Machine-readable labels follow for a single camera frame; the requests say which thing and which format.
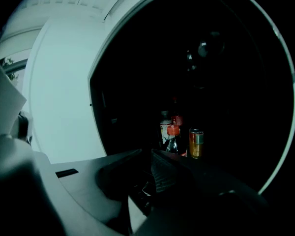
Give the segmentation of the white labelled bottle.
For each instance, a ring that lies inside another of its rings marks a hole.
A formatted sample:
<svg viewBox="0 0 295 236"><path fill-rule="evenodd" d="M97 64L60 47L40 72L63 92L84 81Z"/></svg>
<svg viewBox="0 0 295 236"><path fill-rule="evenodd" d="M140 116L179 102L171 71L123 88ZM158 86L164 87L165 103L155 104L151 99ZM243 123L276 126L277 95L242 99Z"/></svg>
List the white labelled bottle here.
<svg viewBox="0 0 295 236"><path fill-rule="evenodd" d="M161 120L160 120L160 133L161 133L161 139L162 143L165 144L165 142L168 140L168 131L167 128L172 124L172 119L170 117L169 111L162 111L161 112Z"/></svg>

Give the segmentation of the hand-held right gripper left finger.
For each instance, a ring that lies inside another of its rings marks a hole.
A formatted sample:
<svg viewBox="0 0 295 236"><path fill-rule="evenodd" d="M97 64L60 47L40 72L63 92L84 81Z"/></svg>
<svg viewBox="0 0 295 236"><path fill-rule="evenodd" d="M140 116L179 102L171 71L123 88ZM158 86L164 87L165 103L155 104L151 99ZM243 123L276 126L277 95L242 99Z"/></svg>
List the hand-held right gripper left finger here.
<svg viewBox="0 0 295 236"><path fill-rule="evenodd" d="M137 195L124 193L128 168L125 160L135 151L97 159L52 164L71 197L92 217L111 229L138 229L144 214L135 204Z"/></svg>

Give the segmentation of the window with dark frame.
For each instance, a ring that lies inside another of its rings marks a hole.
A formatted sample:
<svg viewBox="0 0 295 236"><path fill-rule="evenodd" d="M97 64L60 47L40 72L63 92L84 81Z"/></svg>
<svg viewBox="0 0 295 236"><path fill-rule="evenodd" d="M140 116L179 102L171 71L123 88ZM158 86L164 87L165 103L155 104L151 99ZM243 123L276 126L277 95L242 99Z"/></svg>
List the window with dark frame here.
<svg viewBox="0 0 295 236"><path fill-rule="evenodd" d="M12 57L5 57L0 60L4 72L19 92L22 92L23 89L27 61L28 59L15 61Z"/></svg>

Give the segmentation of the orange drink can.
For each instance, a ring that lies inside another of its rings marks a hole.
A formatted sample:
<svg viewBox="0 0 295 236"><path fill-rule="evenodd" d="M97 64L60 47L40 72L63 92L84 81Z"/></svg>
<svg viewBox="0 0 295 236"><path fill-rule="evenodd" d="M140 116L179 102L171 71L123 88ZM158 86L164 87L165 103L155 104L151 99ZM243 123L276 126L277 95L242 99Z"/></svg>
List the orange drink can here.
<svg viewBox="0 0 295 236"><path fill-rule="evenodd" d="M197 128L189 129L189 152L192 158L200 158L204 150L204 132Z"/></svg>

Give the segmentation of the black fridge cabinet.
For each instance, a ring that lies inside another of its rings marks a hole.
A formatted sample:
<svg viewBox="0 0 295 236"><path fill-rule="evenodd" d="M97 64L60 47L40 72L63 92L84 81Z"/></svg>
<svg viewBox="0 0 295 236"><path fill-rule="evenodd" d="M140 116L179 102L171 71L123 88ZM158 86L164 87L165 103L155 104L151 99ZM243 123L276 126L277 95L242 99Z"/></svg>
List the black fridge cabinet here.
<svg viewBox="0 0 295 236"><path fill-rule="evenodd" d="M264 193L295 134L295 69L255 0L135 0L109 31L90 75L108 155L161 145L161 113L204 157Z"/></svg>

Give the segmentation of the dark cola bottle red cap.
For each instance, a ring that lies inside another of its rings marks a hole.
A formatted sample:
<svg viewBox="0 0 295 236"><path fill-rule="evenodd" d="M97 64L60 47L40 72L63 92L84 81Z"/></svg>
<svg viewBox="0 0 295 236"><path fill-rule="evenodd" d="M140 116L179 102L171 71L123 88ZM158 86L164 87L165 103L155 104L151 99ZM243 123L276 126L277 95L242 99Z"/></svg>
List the dark cola bottle red cap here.
<svg viewBox="0 0 295 236"><path fill-rule="evenodd" d="M187 156L187 145L180 135L179 126L171 124L167 127L168 140L164 144L166 152L174 153L183 157Z"/></svg>

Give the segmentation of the dark bottle with red label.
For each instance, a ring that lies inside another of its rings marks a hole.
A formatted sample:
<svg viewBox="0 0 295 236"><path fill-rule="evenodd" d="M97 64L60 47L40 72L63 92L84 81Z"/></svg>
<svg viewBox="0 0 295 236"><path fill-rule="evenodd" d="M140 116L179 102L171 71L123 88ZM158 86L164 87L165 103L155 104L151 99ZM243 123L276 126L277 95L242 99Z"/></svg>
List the dark bottle with red label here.
<svg viewBox="0 0 295 236"><path fill-rule="evenodd" d="M172 114L171 118L173 124L177 125L180 129L184 124L183 121L183 110L180 102L178 101L177 97L172 98Z"/></svg>

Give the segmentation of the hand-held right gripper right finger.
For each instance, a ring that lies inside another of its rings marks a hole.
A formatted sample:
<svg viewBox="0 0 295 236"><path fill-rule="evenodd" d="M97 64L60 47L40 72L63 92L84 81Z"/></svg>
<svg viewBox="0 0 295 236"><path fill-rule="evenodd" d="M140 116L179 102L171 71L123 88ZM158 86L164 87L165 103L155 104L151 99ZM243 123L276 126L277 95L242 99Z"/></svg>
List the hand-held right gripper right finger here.
<svg viewBox="0 0 295 236"><path fill-rule="evenodd" d="M135 236L261 236L270 226L267 201L201 159L154 150L156 195Z"/></svg>

